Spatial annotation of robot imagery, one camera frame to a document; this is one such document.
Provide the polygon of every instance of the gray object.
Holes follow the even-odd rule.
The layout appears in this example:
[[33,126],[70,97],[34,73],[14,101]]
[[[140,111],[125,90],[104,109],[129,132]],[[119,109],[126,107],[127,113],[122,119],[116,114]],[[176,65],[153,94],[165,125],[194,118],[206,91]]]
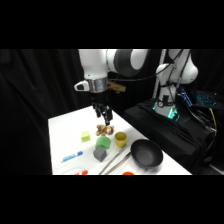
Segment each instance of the gray object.
[[99,175],[102,175],[102,173],[107,169],[107,167],[110,166],[110,164],[126,149],[126,146],[120,150],[120,152],[104,167],[104,169],[99,173]]
[[113,168],[111,168],[107,173],[105,173],[104,175],[109,175],[110,173],[112,173],[114,170],[116,170],[118,167],[120,167],[126,160],[128,160],[131,157],[131,152],[128,153],[123,160],[121,160],[116,166],[114,166]]
[[102,162],[106,156],[107,156],[107,152],[106,149],[102,148],[102,147],[98,147],[94,152],[93,152],[94,157],[99,160],[100,162]]

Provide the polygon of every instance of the small toy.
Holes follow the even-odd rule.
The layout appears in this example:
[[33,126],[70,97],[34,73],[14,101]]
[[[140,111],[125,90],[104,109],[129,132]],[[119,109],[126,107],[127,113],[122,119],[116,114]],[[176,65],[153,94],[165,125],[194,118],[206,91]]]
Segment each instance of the small toy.
[[102,147],[104,149],[109,149],[111,144],[111,140],[106,136],[101,136],[97,139],[95,149],[98,147]]
[[93,152],[94,157],[99,160],[100,162],[103,162],[103,160],[107,156],[107,152],[104,148],[98,147],[94,152]]
[[114,133],[114,126],[105,126],[105,125],[98,125],[98,131],[96,132],[97,136],[105,136],[106,134],[112,135]]
[[63,158],[62,163],[67,162],[68,160],[73,159],[75,157],[81,156],[82,154],[83,154],[83,152],[78,152],[77,154],[67,156],[67,157]]
[[83,142],[90,141],[90,134],[88,131],[82,132],[82,141]]

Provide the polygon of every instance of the black bowl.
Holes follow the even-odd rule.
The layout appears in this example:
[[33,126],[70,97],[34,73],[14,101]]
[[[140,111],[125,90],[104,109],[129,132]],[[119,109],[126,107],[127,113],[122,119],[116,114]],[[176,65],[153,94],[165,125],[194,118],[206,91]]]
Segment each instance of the black bowl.
[[155,168],[163,162],[161,148],[149,140],[137,140],[131,146],[131,154],[137,165],[144,169]]

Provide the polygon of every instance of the marker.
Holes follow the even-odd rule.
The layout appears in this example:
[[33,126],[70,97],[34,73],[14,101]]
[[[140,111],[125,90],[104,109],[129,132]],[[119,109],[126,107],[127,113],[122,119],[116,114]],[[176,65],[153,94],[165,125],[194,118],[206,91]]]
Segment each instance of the marker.
[[83,154],[83,152],[78,152],[78,153],[76,153],[76,154],[67,156],[67,157],[65,157],[65,158],[62,160],[62,163],[67,162],[68,160],[73,159],[73,158],[75,158],[75,157],[81,156],[82,154]]
[[75,176],[85,176],[87,174],[88,174],[88,171],[86,170],[86,171],[83,171],[82,173],[75,174]]

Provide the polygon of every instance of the green object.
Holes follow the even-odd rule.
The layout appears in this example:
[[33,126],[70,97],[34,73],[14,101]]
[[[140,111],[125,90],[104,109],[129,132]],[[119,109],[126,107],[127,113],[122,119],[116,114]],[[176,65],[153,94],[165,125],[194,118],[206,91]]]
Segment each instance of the green object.
[[90,135],[88,131],[82,132],[82,141],[83,142],[88,142],[90,141]]
[[97,139],[97,142],[96,142],[96,149],[98,147],[102,147],[104,149],[109,149],[110,148],[110,144],[111,144],[111,140],[105,136],[101,136]]

